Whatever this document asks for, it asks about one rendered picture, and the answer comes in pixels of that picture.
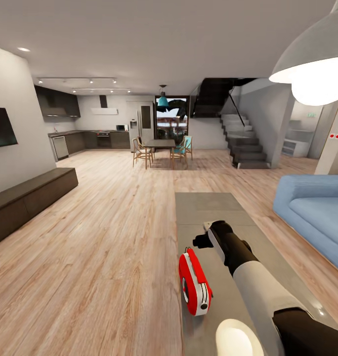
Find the radio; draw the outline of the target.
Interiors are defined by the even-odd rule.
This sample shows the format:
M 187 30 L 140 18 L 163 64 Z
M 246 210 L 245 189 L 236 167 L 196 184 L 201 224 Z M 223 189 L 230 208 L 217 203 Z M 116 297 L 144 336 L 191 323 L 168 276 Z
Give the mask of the radio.
M 189 312 L 193 316 L 206 314 L 213 294 L 194 249 L 180 256 L 178 271 Z

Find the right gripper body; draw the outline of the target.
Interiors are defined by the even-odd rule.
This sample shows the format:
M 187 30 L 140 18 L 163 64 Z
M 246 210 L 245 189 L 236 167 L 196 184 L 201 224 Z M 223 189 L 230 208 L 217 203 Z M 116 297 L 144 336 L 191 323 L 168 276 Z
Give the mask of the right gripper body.
M 197 247 L 199 249 L 203 249 L 203 248 L 213 248 L 214 246 L 211 244 L 209 238 L 208 238 L 208 233 L 204 234 L 204 235 L 199 235 L 196 236 L 197 239 Z

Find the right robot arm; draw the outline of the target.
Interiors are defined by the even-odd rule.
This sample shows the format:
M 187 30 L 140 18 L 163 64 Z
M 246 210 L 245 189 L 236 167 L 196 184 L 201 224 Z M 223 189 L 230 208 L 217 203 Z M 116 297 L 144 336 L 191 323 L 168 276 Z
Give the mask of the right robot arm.
M 204 222 L 193 246 L 215 248 L 229 267 L 268 356 L 338 356 L 338 330 L 318 322 L 224 220 Z

